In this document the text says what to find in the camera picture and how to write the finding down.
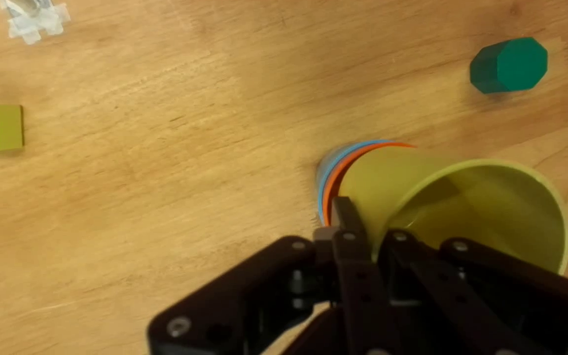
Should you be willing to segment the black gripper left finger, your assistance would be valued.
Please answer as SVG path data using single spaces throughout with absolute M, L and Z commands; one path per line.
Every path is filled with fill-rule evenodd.
M 161 309 L 149 355 L 260 355 L 299 327 L 283 355 L 372 355 L 390 346 L 390 311 L 350 198 L 323 240 L 285 234 Z

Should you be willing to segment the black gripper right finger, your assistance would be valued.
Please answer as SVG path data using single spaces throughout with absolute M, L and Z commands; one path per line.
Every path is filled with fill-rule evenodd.
M 384 234 L 378 267 L 392 307 L 416 315 L 433 355 L 568 355 L 568 277 L 469 238 L 425 246 Z

